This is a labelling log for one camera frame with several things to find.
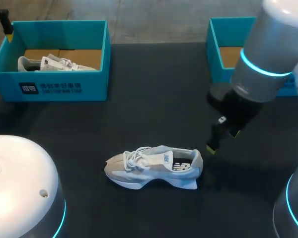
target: open box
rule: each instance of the open box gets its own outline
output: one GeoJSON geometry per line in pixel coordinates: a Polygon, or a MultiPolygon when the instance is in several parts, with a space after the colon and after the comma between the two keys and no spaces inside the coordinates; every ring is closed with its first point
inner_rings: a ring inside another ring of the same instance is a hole
{"type": "Polygon", "coordinates": [[[13,26],[12,42],[5,38],[0,47],[0,93],[5,101],[106,100],[111,51],[106,21],[16,21],[13,26]],[[17,72],[17,60],[26,49],[101,50],[100,67],[17,72]]]}
{"type": "MultiPolygon", "coordinates": [[[[211,18],[206,51],[212,82],[230,82],[240,50],[256,17],[211,18]]],[[[278,96],[297,96],[293,75],[279,90],[278,96]]]]}

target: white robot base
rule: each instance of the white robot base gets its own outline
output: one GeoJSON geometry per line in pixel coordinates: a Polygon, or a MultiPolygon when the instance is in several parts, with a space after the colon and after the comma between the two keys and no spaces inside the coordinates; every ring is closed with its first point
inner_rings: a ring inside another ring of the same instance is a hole
{"type": "Polygon", "coordinates": [[[65,217],[49,154],[28,139],[0,135],[0,238],[61,238],[65,217]]]}

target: sneaker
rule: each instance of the sneaker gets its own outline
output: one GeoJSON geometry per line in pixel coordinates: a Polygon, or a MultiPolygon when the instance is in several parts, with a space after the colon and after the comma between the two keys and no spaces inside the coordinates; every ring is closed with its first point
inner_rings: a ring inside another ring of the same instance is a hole
{"type": "Polygon", "coordinates": [[[197,189],[196,179],[203,168],[198,150],[163,145],[125,151],[106,163],[106,175],[118,185],[130,189],[140,189],[154,179],[163,179],[174,187],[197,189]]]}
{"type": "Polygon", "coordinates": [[[18,71],[19,72],[29,72],[29,71],[40,71],[41,70],[41,61],[28,59],[24,56],[19,57],[18,59],[18,71]]]}
{"type": "Polygon", "coordinates": [[[18,59],[18,71],[87,71],[96,70],[91,67],[73,63],[69,59],[58,58],[52,54],[42,57],[42,60],[27,59],[21,56],[18,59]]]}

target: gray robot arm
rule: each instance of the gray robot arm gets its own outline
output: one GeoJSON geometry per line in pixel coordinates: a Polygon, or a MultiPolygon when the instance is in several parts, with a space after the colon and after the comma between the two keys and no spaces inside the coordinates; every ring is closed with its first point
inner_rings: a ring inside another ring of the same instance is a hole
{"type": "Polygon", "coordinates": [[[215,152],[228,132],[237,136],[273,100],[294,70],[298,78],[298,0],[264,0],[229,87],[212,85],[209,103],[225,118],[212,126],[207,148],[215,152]]]}

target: shoe sole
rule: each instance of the shoe sole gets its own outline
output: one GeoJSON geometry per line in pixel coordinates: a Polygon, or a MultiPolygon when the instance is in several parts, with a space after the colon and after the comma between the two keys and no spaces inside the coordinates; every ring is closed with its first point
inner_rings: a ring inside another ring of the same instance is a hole
{"type": "MultiPolygon", "coordinates": [[[[145,186],[147,183],[149,183],[151,180],[143,181],[140,183],[135,182],[121,182],[115,179],[110,178],[108,175],[106,175],[110,180],[112,180],[114,183],[125,187],[129,189],[141,189],[143,186],[145,186]]],[[[197,189],[197,182],[196,179],[170,179],[170,178],[163,178],[164,181],[168,182],[174,187],[183,188],[183,189],[197,189]]]]}

